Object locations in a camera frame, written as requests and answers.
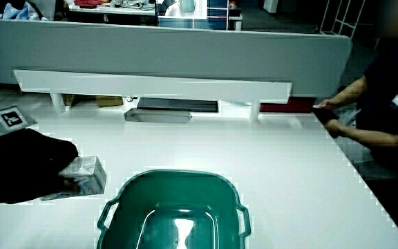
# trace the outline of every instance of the green plastic basin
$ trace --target green plastic basin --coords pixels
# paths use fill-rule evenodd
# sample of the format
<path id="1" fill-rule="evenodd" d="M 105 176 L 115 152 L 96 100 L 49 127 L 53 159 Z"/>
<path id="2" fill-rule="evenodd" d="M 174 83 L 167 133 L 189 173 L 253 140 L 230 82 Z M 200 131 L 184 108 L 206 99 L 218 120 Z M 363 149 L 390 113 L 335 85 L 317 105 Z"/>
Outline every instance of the green plastic basin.
<path id="1" fill-rule="evenodd" d="M 104 225 L 118 203 L 109 228 Z M 239 231 L 237 210 L 243 213 Z M 240 249 L 251 233 L 234 186 L 207 172 L 151 170 L 127 181 L 97 223 L 98 248 Z"/>

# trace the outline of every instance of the box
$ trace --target box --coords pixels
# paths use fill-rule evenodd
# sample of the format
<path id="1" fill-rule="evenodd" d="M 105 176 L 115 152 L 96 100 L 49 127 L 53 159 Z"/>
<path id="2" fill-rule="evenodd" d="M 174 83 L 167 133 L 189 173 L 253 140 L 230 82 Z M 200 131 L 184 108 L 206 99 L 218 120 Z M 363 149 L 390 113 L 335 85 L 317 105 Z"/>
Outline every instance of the box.
<path id="1" fill-rule="evenodd" d="M 79 193 L 49 194 L 41 197 L 42 201 L 104 193 L 107 175 L 97 156 L 78 157 L 63 169 L 59 175 L 73 179 L 79 185 Z"/>
<path id="2" fill-rule="evenodd" d="M 124 105 L 122 97 L 114 96 L 96 96 L 96 102 L 99 107 L 116 107 Z"/>

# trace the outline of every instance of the dark shirt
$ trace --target dark shirt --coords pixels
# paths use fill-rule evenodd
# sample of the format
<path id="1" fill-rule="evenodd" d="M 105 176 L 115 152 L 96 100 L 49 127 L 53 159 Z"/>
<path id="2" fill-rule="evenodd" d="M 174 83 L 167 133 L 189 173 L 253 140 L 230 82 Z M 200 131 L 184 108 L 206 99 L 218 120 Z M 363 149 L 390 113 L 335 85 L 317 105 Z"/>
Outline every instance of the dark shirt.
<path id="1" fill-rule="evenodd" d="M 398 47 L 380 54 L 366 69 L 365 78 L 368 90 L 357 102 L 357 108 L 361 109 L 357 114 L 357 128 L 398 135 L 398 105 L 393 103 L 398 95 Z M 398 157 L 397 149 L 378 152 Z"/>

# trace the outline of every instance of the red object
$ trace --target red object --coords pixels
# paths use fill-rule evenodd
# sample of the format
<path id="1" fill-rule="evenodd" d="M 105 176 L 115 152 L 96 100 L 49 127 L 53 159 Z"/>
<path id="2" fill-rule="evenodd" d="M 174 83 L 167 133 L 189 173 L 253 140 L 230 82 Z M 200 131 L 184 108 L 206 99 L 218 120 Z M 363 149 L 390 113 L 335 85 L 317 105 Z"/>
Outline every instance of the red object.
<path id="1" fill-rule="evenodd" d="M 287 104 L 260 104 L 260 112 L 310 113 L 316 98 L 290 97 Z"/>
<path id="2" fill-rule="evenodd" d="M 80 8 L 96 8 L 96 6 L 103 4 L 100 0 L 76 0 L 75 5 Z"/>

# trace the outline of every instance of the gray partition wall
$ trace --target gray partition wall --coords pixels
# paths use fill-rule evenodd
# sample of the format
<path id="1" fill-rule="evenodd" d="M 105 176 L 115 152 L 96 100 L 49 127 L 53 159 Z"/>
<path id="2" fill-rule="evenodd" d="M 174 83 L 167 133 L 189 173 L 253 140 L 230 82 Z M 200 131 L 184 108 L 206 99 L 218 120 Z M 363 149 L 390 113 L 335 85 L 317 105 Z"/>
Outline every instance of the gray partition wall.
<path id="1" fill-rule="evenodd" d="M 0 83 L 14 69 L 292 82 L 333 94 L 352 42 L 343 36 L 0 20 Z"/>

